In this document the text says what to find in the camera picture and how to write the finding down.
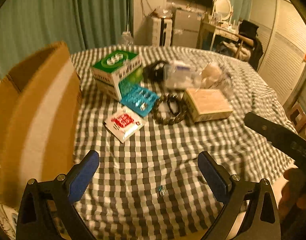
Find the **person's right hand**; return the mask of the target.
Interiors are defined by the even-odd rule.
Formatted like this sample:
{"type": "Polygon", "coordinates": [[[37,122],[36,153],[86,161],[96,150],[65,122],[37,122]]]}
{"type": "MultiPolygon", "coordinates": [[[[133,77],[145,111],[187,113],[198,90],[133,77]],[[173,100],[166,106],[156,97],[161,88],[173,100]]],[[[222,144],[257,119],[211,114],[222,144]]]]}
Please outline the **person's right hand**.
{"type": "Polygon", "coordinates": [[[291,208],[296,205],[299,209],[306,209],[306,193],[302,188],[306,182],[306,176],[299,168],[290,168],[284,172],[284,179],[287,183],[281,191],[281,199],[278,204],[278,214],[283,221],[291,208]]]}

